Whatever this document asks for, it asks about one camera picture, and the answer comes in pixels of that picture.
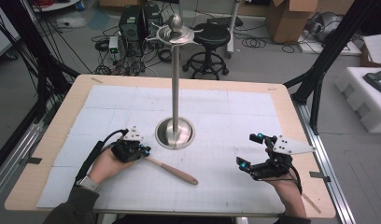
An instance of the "pole base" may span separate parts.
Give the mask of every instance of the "pole base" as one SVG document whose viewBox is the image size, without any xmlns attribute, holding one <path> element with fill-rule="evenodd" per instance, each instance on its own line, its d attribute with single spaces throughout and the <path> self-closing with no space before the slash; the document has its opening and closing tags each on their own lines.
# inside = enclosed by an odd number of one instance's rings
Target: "pole base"
<svg viewBox="0 0 381 224">
<path fill-rule="evenodd" d="M 176 133 L 173 130 L 173 118 L 162 120 L 155 130 L 156 140 L 162 147 L 177 150 L 187 147 L 194 139 L 193 124 L 184 118 L 178 118 Z"/>
</svg>

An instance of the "chair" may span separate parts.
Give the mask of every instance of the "chair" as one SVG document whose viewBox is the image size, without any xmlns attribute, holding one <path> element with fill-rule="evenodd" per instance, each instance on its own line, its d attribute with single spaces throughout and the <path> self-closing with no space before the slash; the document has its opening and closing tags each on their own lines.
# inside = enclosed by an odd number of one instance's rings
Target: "chair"
<svg viewBox="0 0 381 224">
<path fill-rule="evenodd" d="M 226 68 L 226 63 L 218 54 L 212 52 L 226 45 L 231 40 L 231 35 L 227 28 L 214 23 L 202 23 L 196 25 L 193 30 L 203 30 L 201 33 L 194 34 L 194 42 L 205 47 L 205 52 L 193 54 L 187 63 L 182 66 L 182 70 L 187 72 L 191 67 L 194 70 L 191 76 L 192 79 L 195 79 L 198 73 L 203 75 L 213 74 L 217 80 L 219 80 L 220 71 L 222 71 L 223 75 L 228 75 L 229 70 Z M 197 60 L 196 57 L 199 55 L 205 55 L 205 59 L 203 61 Z M 219 61 L 213 62 L 212 56 L 218 58 Z"/>
</svg>

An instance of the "gray floor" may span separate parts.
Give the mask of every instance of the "gray floor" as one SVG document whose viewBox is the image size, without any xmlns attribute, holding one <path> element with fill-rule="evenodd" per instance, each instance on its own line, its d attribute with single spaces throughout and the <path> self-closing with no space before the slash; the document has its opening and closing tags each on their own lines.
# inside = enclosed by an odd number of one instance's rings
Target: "gray floor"
<svg viewBox="0 0 381 224">
<path fill-rule="evenodd" d="M 57 11 L 51 17 L 72 9 Z M 118 14 L 101 11 L 92 7 L 82 16 L 87 25 L 82 28 L 65 30 L 66 41 L 91 70 L 98 65 L 98 52 L 91 38 L 101 35 L 102 31 L 118 24 Z M 207 16 L 198 16 L 195 24 L 203 22 Z M 242 18 L 242 29 L 257 27 L 261 19 Z M 190 26 L 193 19 L 185 19 Z M 257 36 L 267 36 L 265 28 L 248 31 Z M 67 65 L 81 73 L 88 74 L 87 69 L 79 62 L 75 54 L 65 46 L 56 35 L 62 56 Z M 307 71 L 318 57 L 316 54 L 301 53 L 296 46 L 293 53 L 286 53 L 282 46 L 267 45 L 264 48 L 252 49 L 242 46 L 240 40 L 234 40 L 234 55 L 226 59 L 230 70 L 228 76 L 220 76 L 221 81 L 245 81 L 284 83 Z M 184 63 L 197 48 L 185 48 L 181 51 Z M 218 53 L 224 55 L 224 48 Z M 331 159 L 334 171 L 342 190 L 353 212 L 357 223 L 381 223 L 381 134 L 367 133 L 359 118 L 345 101 L 344 96 L 335 88 L 333 82 L 347 67 L 360 66 L 359 57 L 340 56 L 324 79 L 321 105 L 319 110 L 318 130 L 323 144 Z M 147 63 L 151 65 L 158 59 Z M 171 64 L 159 63 L 150 67 L 141 76 L 171 76 Z M 188 78 L 191 71 L 181 74 Z M 0 60 L 0 148 L 19 125 L 25 114 L 36 100 L 33 83 L 22 60 Z M 11 188 L 21 174 L 22 167 L 10 179 L 0 196 L 0 223 L 42 223 L 47 213 L 11 212 L 4 208 L 4 202 Z M 250 218 L 249 223 L 273 223 L 272 218 Z M 313 219 L 313 223 L 340 223 L 338 218 Z"/>
</svg>

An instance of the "stool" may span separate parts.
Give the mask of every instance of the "stool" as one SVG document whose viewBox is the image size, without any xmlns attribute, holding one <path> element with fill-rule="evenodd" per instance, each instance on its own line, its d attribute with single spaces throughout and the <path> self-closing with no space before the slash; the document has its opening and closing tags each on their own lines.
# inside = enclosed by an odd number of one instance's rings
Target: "stool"
<svg viewBox="0 0 381 224">
<path fill-rule="evenodd" d="M 195 76 L 198 73 L 203 75 L 214 74 L 217 80 L 219 80 L 218 73 L 220 71 L 222 71 L 223 75 L 228 75 L 229 70 L 226 68 L 226 63 L 218 54 L 213 53 L 212 51 L 226 45 L 231 40 L 229 31 L 224 26 L 214 23 L 198 24 L 193 30 L 203 30 L 201 33 L 194 34 L 194 42 L 203 45 L 203 47 L 205 47 L 205 52 L 193 54 L 190 59 L 188 59 L 187 63 L 182 66 L 182 70 L 187 72 L 191 67 L 194 70 L 191 76 L 192 79 L 195 79 Z M 205 55 L 205 59 L 203 61 L 197 60 L 196 57 L 199 55 Z M 218 58 L 219 61 L 213 62 L 212 56 Z"/>
<path fill-rule="evenodd" d="M 369 133 L 381 133 L 381 92 L 362 77 L 381 68 L 350 67 L 338 77 L 335 85 L 359 116 Z"/>
</svg>

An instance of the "metal pole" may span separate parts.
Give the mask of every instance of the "metal pole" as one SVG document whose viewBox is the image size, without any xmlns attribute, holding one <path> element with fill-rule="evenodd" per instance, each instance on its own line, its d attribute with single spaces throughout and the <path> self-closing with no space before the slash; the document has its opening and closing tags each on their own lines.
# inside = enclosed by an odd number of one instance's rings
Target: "metal pole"
<svg viewBox="0 0 381 224">
<path fill-rule="evenodd" d="M 176 133 L 178 131 L 179 46 L 173 46 L 172 51 L 173 133 Z"/>
</svg>

